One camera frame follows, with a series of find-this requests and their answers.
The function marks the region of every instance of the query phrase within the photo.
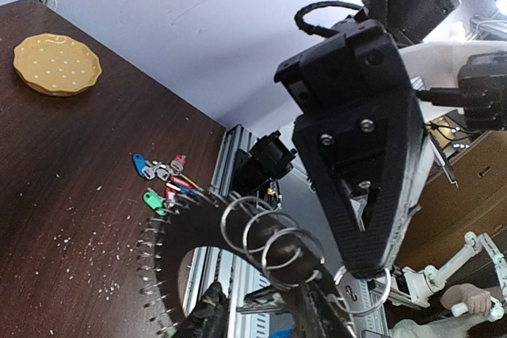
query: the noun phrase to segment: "person's arm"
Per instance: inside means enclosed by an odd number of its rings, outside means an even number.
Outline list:
[[[460,284],[447,289],[440,303],[445,309],[451,310],[454,305],[464,302],[469,313],[482,313],[487,316],[491,310],[490,296],[488,290],[477,288],[472,284]]]

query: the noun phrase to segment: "plate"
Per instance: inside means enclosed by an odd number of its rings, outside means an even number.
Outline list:
[[[14,48],[14,68],[35,91],[57,97],[81,93],[97,83],[101,64],[85,44],[69,36],[31,36]]]

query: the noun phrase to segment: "key ring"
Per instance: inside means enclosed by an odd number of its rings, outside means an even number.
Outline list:
[[[345,276],[346,273],[347,273],[347,268],[344,265],[338,270],[337,274],[334,276],[334,285],[338,286],[340,284],[341,280],[343,279],[343,276]],[[387,268],[384,268],[383,273],[386,276],[385,288],[382,292],[382,296],[370,308],[368,308],[366,310],[347,310],[346,308],[344,308],[343,306],[341,306],[337,302],[336,304],[338,305],[338,307],[341,310],[343,310],[344,312],[346,312],[354,317],[366,317],[367,315],[372,314],[376,310],[380,309],[380,307],[389,298],[389,292],[391,291],[391,273],[389,272],[389,270]]]

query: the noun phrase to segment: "green key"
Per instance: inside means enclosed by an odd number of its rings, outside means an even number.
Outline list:
[[[162,201],[160,200],[160,197],[155,193],[144,193],[143,199],[146,205],[148,205],[152,210],[164,207]]]

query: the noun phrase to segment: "wire ring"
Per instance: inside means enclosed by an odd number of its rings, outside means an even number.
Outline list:
[[[309,231],[306,231],[306,230],[300,230],[295,227],[288,227],[288,228],[278,231],[276,234],[272,235],[268,239],[268,241],[266,242],[264,250],[262,251],[261,270],[262,270],[263,275],[268,279],[272,278],[272,276],[269,274],[269,269],[268,269],[268,252],[277,239],[283,237],[284,235],[289,235],[289,234],[293,234],[293,235],[300,237],[300,238],[306,237],[307,239],[310,239],[311,241],[313,241],[313,243],[317,246],[318,250],[320,251],[320,264],[324,264],[326,262],[326,258],[324,257],[324,254],[323,254],[324,248],[322,247],[321,242],[316,237],[314,237],[314,235],[312,233],[310,233]],[[319,274],[319,271],[314,270],[314,274],[312,276],[310,276],[310,278],[306,279],[305,283],[309,283],[310,281],[314,280],[318,276],[318,274]],[[283,285],[285,285],[286,287],[293,287],[293,288],[299,286],[298,283],[297,284],[284,283]]]
[[[240,247],[234,245],[231,242],[231,240],[229,239],[229,237],[227,236],[227,217],[229,216],[231,211],[233,211],[233,209],[236,206],[240,205],[241,203],[245,203],[246,201],[255,201],[256,203],[260,203],[263,207],[266,207],[266,209],[271,210],[271,211],[273,210],[271,208],[271,206],[269,206],[269,204],[267,202],[265,202],[263,199],[259,199],[254,196],[247,196],[247,197],[235,199],[234,201],[229,203],[229,205],[227,205],[225,211],[222,214],[222,218],[220,219],[220,232],[222,233],[223,239],[225,239],[225,241],[227,242],[227,244],[230,247],[232,247],[233,249],[235,249],[236,251],[238,251],[240,253],[244,253],[244,254],[248,255],[245,251],[243,251],[243,248],[240,248]]]
[[[345,276],[346,273],[347,273],[347,268],[344,265],[338,270],[338,272],[334,276],[334,285],[336,285],[338,287],[341,280],[343,279],[343,276]],[[366,317],[367,315],[372,314],[376,310],[380,309],[380,307],[389,298],[389,292],[391,291],[391,273],[389,272],[389,269],[387,269],[387,268],[383,269],[383,273],[386,277],[386,284],[385,284],[384,291],[382,293],[382,296],[379,298],[379,300],[375,304],[373,304],[370,308],[368,308],[366,310],[351,310],[348,307],[344,308],[343,306],[341,306],[341,304],[336,303],[338,305],[338,308],[340,308],[342,311],[344,311],[354,317]]]
[[[259,214],[256,214],[253,218],[251,218],[251,220],[248,221],[248,223],[246,224],[245,226],[245,229],[243,230],[243,237],[242,237],[242,244],[243,244],[243,249],[245,250],[245,254],[248,256],[248,258],[250,260],[252,260],[254,263],[257,263],[257,261],[254,259],[254,257],[252,256],[253,253],[259,253],[260,251],[262,251],[264,248],[265,248],[265,244],[257,249],[248,249],[248,234],[250,233],[250,229],[252,228],[252,226],[254,225],[254,223],[261,217],[264,217],[266,215],[270,215],[270,214],[276,214],[276,215],[279,215],[280,217],[284,217],[286,218],[292,225],[294,225],[294,227],[298,227],[299,228],[299,225],[298,225],[298,222],[295,221],[295,219],[293,217],[291,217],[289,214],[287,213],[282,213],[282,212],[279,212],[279,211],[274,211],[274,210],[267,210],[267,211],[262,211],[261,213]],[[297,260],[299,254],[301,253],[301,249],[298,249],[298,251],[295,253],[295,255],[289,259],[286,263],[283,263],[281,264],[280,266],[273,266],[271,268],[268,268],[268,269],[280,269],[280,268],[283,268],[287,265],[289,265],[290,263],[294,262],[295,260]]]

